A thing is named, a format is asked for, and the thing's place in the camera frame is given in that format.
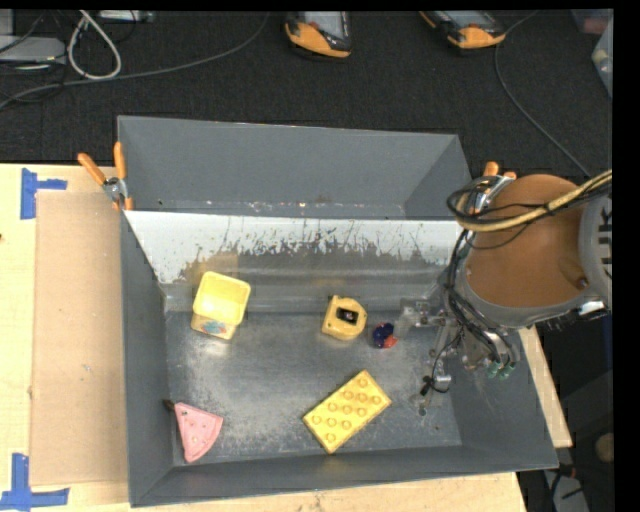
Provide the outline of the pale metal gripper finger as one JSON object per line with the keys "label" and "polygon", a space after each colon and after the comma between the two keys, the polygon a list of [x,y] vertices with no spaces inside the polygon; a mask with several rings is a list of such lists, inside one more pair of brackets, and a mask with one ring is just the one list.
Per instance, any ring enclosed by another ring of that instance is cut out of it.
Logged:
{"label": "pale metal gripper finger", "polygon": [[422,385],[412,397],[419,416],[427,416],[444,405],[452,377],[442,361],[433,361],[430,371],[423,377]]}
{"label": "pale metal gripper finger", "polygon": [[441,302],[436,299],[403,298],[400,301],[398,327],[426,327],[439,322]]}

